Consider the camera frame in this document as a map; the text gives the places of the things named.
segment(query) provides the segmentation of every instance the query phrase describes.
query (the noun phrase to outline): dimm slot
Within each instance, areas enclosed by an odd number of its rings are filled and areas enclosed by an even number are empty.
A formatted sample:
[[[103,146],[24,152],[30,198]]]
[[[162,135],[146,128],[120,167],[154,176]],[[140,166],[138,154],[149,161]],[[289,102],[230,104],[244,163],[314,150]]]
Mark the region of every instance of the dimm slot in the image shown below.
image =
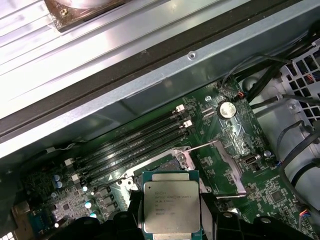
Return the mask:
[[[162,147],[165,147],[165,146],[167,146],[169,144],[172,144],[172,143],[176,142],[177,140],[181,139],[183,136],[184,136],[184,134],[179,134],[175,138],[171,138],[170,140],[164,142],[163,144],[158,145],[157,146],[157,151],[156,151],[156,153],[154,155],[159,153],[159,151],[158,151],[159,148],[162,148]],[[92,181],[94,181],[96,179],[99,179],[99,178],[103,177],[104,175],[108,175],[108,174],[110,174],[110,173],[112,173],[112,172],[114,172],[114,171],[116,171],[116,170],[128,165],[129,163],[133,162],[136,159],[139,159],[139,158],[140,159],[144,159],[145,157],[150,157],[151,158],[153,156],[153,154],[152,154],[153,152],[155,152],[155,149],[154,149],[154,151],[147,152],[147,153],[142,152],[140,155],[138,155],[138,156],[136,156],[134,158],[130,158],[130,159],[127,159],[125,161],[122,161],[119,164],[114,165],[114,166],[112,166],[110,168],[107,168],[106,170],[104,170],[102,172],[99,172],[96,175],[88,177],[87,180],[88,180],[88,182],[92,182]]]
[[[128,150],[126,152],[122,152],[119,155],[116,155],[116,156],[114,156],[112,158],[108,158],[103,162],[100,162],[98,164],[93,165],[93,168],[86,169],[86,172],[90,173],[92,171],[96,171],[99,168],[101,168],[101,167],[103,167],[103,166],[105,166],[107,164],[110,164],[112,162],[120,160],[121,157],[125,157],[126,155],[130,155],[130,154],[132,155],[135,152],[138,152],[139,149],[141,149],[141,148],[146,150],[147,148],[153,147],[153,144],[150,144],[150,143],[159,142],[159,141],[161,141],[161,140],[163,140],[165,138],[168,138],[170,135],[174,135],[174,134],[177,134],[177,133],[183,131],[183,129],[180,129],[180,128],[175,129],[175,131],[173,131],[172,129],[168,129],[168,130],[169,131],[162,132],[162,134],[155,135],[154,136],[155,138],[153,138],[153,139],[146,139],[147,142],[143,142],[143,146],[141,146],[139,144],[139,145],[135,146],[134,148],[131,148],[130,150]]]
[[[103,151],[102,153],[100,153],[99,155],[94,156],[93,158],[86,158],[85,160],[80,160],[80,166],[81,168],[84,167],[84,164],[90,163],[90,162],[95,162],[96,160],[99,160],[100,158],[103,157],[107,157],[108,155],[115,153],[119,150],[121,150],[122,148],[124,148],[124,146],[128,146],[128,145],[133,145],[134,143],[141,141],[143,139],[145,139],[146,137],[151,137],[155,134],[158,134],[161,131],[165,131],[168,128],[172,128],[174,126],[178,126],[180,125],[180,122],[176,122],[176,121],[170,121],[167,122],[166,124],[157,126],[156,128],[151,129],[148,132],[145,132],[139,136],[137,136],[136,138],[132,138],[131,140],[127,141],[127,142],[123,142],[122,144],[116,146],[115,148],[113,146],[111,146],[110,149],[106,149],[106,151]]]

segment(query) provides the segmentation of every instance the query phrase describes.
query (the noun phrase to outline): black memory slot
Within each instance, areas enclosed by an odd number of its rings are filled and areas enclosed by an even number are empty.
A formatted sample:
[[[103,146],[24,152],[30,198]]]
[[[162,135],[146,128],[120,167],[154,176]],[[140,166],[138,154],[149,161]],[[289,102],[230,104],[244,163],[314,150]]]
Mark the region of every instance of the black memory slot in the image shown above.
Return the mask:
[[[108,149],[99,155],[94,156],[93,158],[86,158],[85,160],[80,160],[80,165],[83,168],[85,164],[92,163],[100,160],[103,157],[107,157],[108,155],[115,153],[117,151],[120,151],[121,149],[128,147],[128,145],[134,145],[135,143],[138,143],[141,140],[144,140],[146,137],[151,137],[152,135],[159,134],[161,131],[165,131],[168,128],[172,128],[174,126],[180,125],[179,121],[171,120],[168,122],[165,122],[165,124],[157,125],[156,128],[150,129],[149,131],[144,132],[141,135],[138,135],[137,137],[134,137],[130,139],[129,141],[123,142],[120,145],[116,147],[111,147],[111,149]]]
[[[85,170],[87,171],[91,171],[92,169],[90,169],[90,166],[94,166],[94,168],[98,167],[98,166],[103,166],[106,162],[113,162],[114,158],[119,158],[122,156],[125,156],[127,154],[129,154],[130,152],[134,152],[135,150],[141,148],[142,145],[147,144],[148,142],[146,141],[153,141],[155,139],[161,138],[163,136],[166,136],[167,134],[170,133],[174,133],[176,131],[178,131],[180,129],[180,124],[179,123],[175,123],[171,126],[167,126],[166,128],[162,128],[160,129],[160,131],[156,131],[152,134],[147,135],[146,137],[136,140],[134,142],[128,142],[128,144],[126,144],[126,147],[122,147],[120,149],[115,149],[112,151],[109,151],[107,154],[104,154],[103,157],[97,158],[94,161],[90,161],[88,163],[90,163],[89,165],[83,165],[81,166],[82,168],[80,168],[79,170]]]
[[[106,170],[98,172],[97,174],[95,174],[93,176],[89,176],[87,179],[89,180],[89,182],[91,182],[93,180],[96,180],[96,179],[99,179],[99,178],[103,177],[104,175],[110,174],[113,171],[116,171],[116,170],[128,165],[129,163],[131,163],[131,162],[133,162],[135,160],[144,159],[145,157],[152,158],[152,156],[155,156],[156,153],[159,153],[159,149],[160,148],[165,147],[165,146],[167,146],[169,144],[172,144],[172,143],[176,142],[177,140],[181,139],[184,135],[185,135],[185,133],[181,132],[177,136],[175,136],[173,138],[170,138],[169,140],[167,140],[166,142],[163,142],[162,144],[159,144],[159,145],[153,144],[153,146],[155,146],[155,148],[153,148],[151,151],[149,151],[149,152],[141,152],[139,155],[136,155],[136,156],[131,157],[131,158],[127,159],[127,160],[124,160],[124,161],[120,162],[119,164],[111,166],[111,167],[107,168]]]
[[[92,165],[92,168],[86,169],[86,172],[92,172],[92,171],[96,171],[99,168],[111,164],[112,162],[118,161],[119,159],[121,159],[122,157],[125,157],[126,155],[130,155],[130,154],[134,154],[135,152],[138,152],[140,149],[145,148],[145,150],[147,150],[147,148],[151,148],[153,147],[154,142],[158,142],[161,141],[165,138],[167,138],[170,135],[174,135],[181,132],[181,129],[179,127],[177,127],[176,129],[167,129],[166,131],[163,131],[161,133],[158,134],[154,134],[152,139],[146,139],[145,142],[143,142],[143,145],[138,144],[137,146],[130,148],[129,150],[125,151],[125,152],[121,152],[119,155],[116,155],[112,158],[108,158],[105,161],[99,162],[98,164],[94,164]]]
[[[95,152],[99,152],[99,151],[103,150],[104,148],[113,147],[113,145],[116,145],[119,142],[123,142],[123,141],[125,141],[125,139],[131,138],[131,137],[133,137],[134,135],[138,134],[141,131],[146,131],[149,128],[153,128],[154,126],[163,123],[163,121],[165,121],[165,120],[175,120],[175,118],[180,114],[181,113],[173,114],[171,112],[168,112],[168,113],[166,113],[164,115],[161,115],[161,116],[159,116],[157,118],[154,118],[153,120],[147,122],[146,124],[143,124],[143,125],[141,125],[139,127],[136,127],[133,130],[129,130],[129,131],[123,133],[122,136],[119,136],[119,137],[117,137],[115,139],[107,141],[104,144],[100,145],[98,148],[95,148],[95,149],[89,151],[86,155],[84,155],[84,157],[80,161],[86,161],[88,158],[95,157],[95,156],[88,156],[88,155],[90,155],[90,154],[94,155]]]

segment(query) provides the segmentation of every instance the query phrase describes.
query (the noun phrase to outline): green circuit board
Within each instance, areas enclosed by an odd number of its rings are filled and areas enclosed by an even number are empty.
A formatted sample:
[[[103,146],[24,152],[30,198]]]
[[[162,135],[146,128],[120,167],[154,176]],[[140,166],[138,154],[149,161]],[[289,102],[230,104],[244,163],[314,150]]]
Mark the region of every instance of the green circuit board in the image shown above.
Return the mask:
[[[228,88],[240,91],[240,87],[235,82],[229,82]],[[216,113],[209,115],[210,112],[217,109],[221,101],[233,96],[234,93],[221,89],[217,82],[209,84],[108,133],[99,141],[103,142],[105,141],[103,138],[110,139],[110,136],[114,138],[133,130],[183,104],[194,124],[194,132],[167,145],[166,149],[180,146],[196,147],[212,140],[220,140],[226,152],[236,160],[241,168],[241,181],[247,190],[246,197],[226,200],[224,207],[239,209],[242,218],[248,222],[252,222],[258,216],[273,216],[298,229],[299,211],[295,207],[296,199],[279,178],[279,170],[274,165],[275,156],[271,154],[270,157],[264,157],[265,151],[271,153],[273,151],[248,102],[245,99],[235,102],[237,113],[231,119],[221,119]],[[261,159],[254,164],[246,164],[242,161],[242,157],[247,155],[260,155]],[[235,195],[237,193],[237,188],[230,176],[231,169],[222,160],[219,151],[214,146],[203,147],[192,152],[192,159],[200,170],[203,181],[212,188],[214,194]],[[117,171],[123,173],[135,164],[129,164]],[[302,224],[303,231],[312,236],[313,230],[308,221],[304,220]]]
[[[219,140],[227,154],[241,169],[241,182],[247,195],[223,199],[219,201],[218,207],[224,211],[239,209],[241,217],[250,223],[259,216],[272,216],[298,229],[300,211],[296,209],[296,199],[279,178],[273,150],[247,100],[237,98],[239,91],[240,87],[233,81],[229,81],[226,88],[221,88],[218,82],[211,83],[86,143],[73,156],[75,164],[79,163],[75,172],[85,176],[81,184],[87,185],[90,192],[96,186],[115,181],[127,169],[166,150],[182,146],[193,148]],[[236,107],[234,117],[222,119],[217,114],[217,108],[223,101],[233,102]],[[169,118],[162,117],[172,113],[181,105],[184,107],[183,114]],[[192,126],[187,129],[177,127],[179,126],[177,123],[188,120],[192,122]],[[160,126],[162,121],[167,121],[170,127]],[[271,155],[265,156],[266,151],[271,152]],[[259,157],[253,162],[246,162],[248,156]],[[231,177],[232,170],[223,161],[221,153],[215,146],[209,145],[194,150],[191,152],[191,157],[203,182],[215,195],[237,194],[236,185]],[[176,159],[172,157],[165,157],[145,166],[140,172],[157,169],[179,170],[179,164],[175,161]],[[31,177],[28,184],[34,183],[37,178],[39,177]],[[65,193],[62,198],[68,201],[72,198],[77,204],[82,205],[84,200],[91,198],[88,193],[81,193],[75,197],[75,190],[71,186],[70,188],[71,192]],[[116,202],[117,210],[127,210],[130,196],[128,191],[116,183],[112,184],[109,190]],[[98,198],[95,200],[98,208],[103,209],[104,202],[99,199],[99,194],[98,192],[93,198]],[[101,220],[107,217],[108,214],[104,214]],[[305,218],[302,221],[302,231],[313,237],[314,231]]]

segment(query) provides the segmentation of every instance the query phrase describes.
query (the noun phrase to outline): cable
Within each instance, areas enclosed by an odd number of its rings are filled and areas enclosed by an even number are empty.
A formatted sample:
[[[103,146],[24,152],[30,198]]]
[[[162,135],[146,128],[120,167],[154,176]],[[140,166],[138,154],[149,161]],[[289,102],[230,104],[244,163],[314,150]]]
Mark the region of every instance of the cable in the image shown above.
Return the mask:
[[[309,145],[311,145],[315,140],[320,138],[320,131],[315,131],[312,134],[308,135],[302,142],[300,142],[291,152],[285,157],[282,165],[279,168],[279,176],[282,179],[283,183],[292,191],[292,193],[296,196],[297,200],[301,204],[305,204],[307,209],[312,212],[313,214],[320,217],[320,212],[312,206],[296,189],[292,186],[291,182],[289,181],[285,168]]]
[[[299,102],[303,102],[306,104],[320,106],[320,100],[314,99],[314,98],[309,98],[309,97],[304,97],[304,96],[296,96],[296,95],[288,95],[288,94],[283,94],[282,97],[284,99],[294,99],[294,100],[297,100]],[[269,104],[273,104],[273,103],[277,102],[278,100],[279,99],[275,96],[275,97],[269,98],[263,102],[253,104],[253,105],[251,105],[251,108],[252,109],[261,108],[261,107],[267,106]]]
[[[55,151],[66,151],[66,150],[70,150],[72,149],[77,143],[73,142],[70,143],[68,146],[64,147],[65,144],[63,145],[59,145],[59,146],[51,146],[48,147],[47,149],[41,150],[40,152],[37,152],[36,154],[32,155],[31,157],[29,157],[28,159],[26,159],[25,161],[22,162],[22,164],[18,167],[19,171],[26,171],[26,166],[29,165],[31,162],[39,159],[40,157],[55,152]]]
[[[320,100],[318,100],[318,99],[308,98],[308,97],[304,97],[304,96],[288,95],[288,94],[283,94],[282,96],[284,99],[294,99],[294,100],[298,100],[299,102],[303,102],[306,104],[320,106]]]
[[[291,48],[280,53],[277,57],[285,58],[285,59],[295,59],[296,57],[302,55],[307,52],[309,49],[313,48],[312,43],[319,39],[318,35],[313,36],[312,34],[308,34],[296,44],[294,44]],[[270,82],[270,80],[280,71],[280,69],[285,64],[283,62],[274,63],[269,69],[265,72],[265,74],[260,78],[260,80],[250,89],[247,94],[247,100],[250,103],[256,96],[260,94],[260,92],[265,88],[265,86]]]
[[[302,125],[303,127],[306,126],[305,122],[300,120],[300,121],[297,121],[296,123],[290,125],[290,126],[287,126],[285,129],[282,130],[282,132],[279,134],[277,140],[276,140],[276,148],[275,148],[275,155],[276,155],[276,158],[277,160],[280,162],[281,164],[281,159],[280,159],[280,155],[279,155],[279,149],[280,149],[280,144],[282,142],[282,139],[284,138],[284,136],[286,135],[286,133],[290,130],[290,129],[294,129],[296,127],[298,127],[299,125]]]
[[[257,104],[253,104],[251,105],[250,107],[252,109],[258,109],[258,108],[261,108],[261,107],[264,107],[264,106],[267,106],[269,104],[273,104],[275,102],[278,101],[278,98],[276,96],[272,97],[272,98],[269,98],[268,100],[265,100],[263,102],[260,102],[260,103],[257,103]]]
[[[240,63],[238,63],[235,67],[233,67],[222,79],[222,83],[221,83],[221,86],[224,87],[225,84],[226,84],[226,81],[228,80],[228,78],[238,69],[240,68],[243,64],[249,62],[250,60],[252,59],[255,59],[255,58],[258,58],[258,57],[262,57],[262,58],[265,58],[265,59],[269,59],[269,60],[273,60],[273,61],[278,61],[278,62],[281,62],[283,64],[291,64],[292,61],[289,61],[287,59],[283,59],[283,58],[280,58],[278,56],[269,56],[269,55],[266,55],[266,54],[262,54],[262,53],[257,53],[257,54],[254,54],[250,57],[247,57],[246,59],[242,60]]]
[[[117,182],[119,182],[119,181],[121,181],[121,180],[125,180],[125,179],[126,179],[125,177],[122,177],[122,178],[118,178],[117,180],[111,181],[111,182],[109,182],[109,183],[105,183],[105,184],[101,184],[101,185],[95,186],[95,187],[93,188],[93,192],[96,193],[96,192],[98,192],[101,188],[107,188],[107,187],[111,186],[112,184],[115,184],[115,183],[117,183]]]
[[[313,169],[313,168],[319,168],[320,167],[320,159],[316,159],[316,160],[313,160],[312,162],[308,163],[307,165],[305,165],[304,167],[302,167],[295,175],[294,177],[292,178],[291,180],[291,184],[292,186],[296,187],[299,179],[301,178],[301,176],[303,174],[305,174],[307,171],[309,171],[310,169]]]
[[[302,232],[302,218],[305,217],[311,217],[310,213],[308,212],[308,210],[304,210],[302,212],[300,212],[299,214],[299,222],[298,222],[298,226],[299,226],[299,231]]]

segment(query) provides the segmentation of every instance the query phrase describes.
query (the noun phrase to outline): electrolytic capacitor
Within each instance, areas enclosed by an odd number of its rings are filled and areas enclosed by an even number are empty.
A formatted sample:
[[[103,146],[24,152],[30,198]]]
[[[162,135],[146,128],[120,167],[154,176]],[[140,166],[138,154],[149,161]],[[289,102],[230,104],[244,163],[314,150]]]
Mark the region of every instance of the electrolytic capacitor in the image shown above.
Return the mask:
[[[56,192],[53,192],[53,193],[51,193],[51,197],[52,197],[53,199],[55,199],[56,197],[58,197],[58,194],[57,194]]]
[[[84,207],[85,207],[86,209],[90,209],[93,204],[94,204],[94,201],[91,199],[91,200],[85,202]]]
[[[53,180],[54,180],[55,182],[58,182],[60,179],[61,179],[61,177],[60,177],[58,174],[55,174],[55,175],[53,176]]]
[[[90,217],[96,219],[98,217],[99,213],[100,212],[98,210],[94,210],[92,213],[90,213]]]
[[[55,183],[55,185],[56,185],[56,187],[57,187],[58,189],[60,189],[60,188],[62,188],[62,186],[63,186],[64,184],[62,183],[62,181],[57,181],[57,182]]]

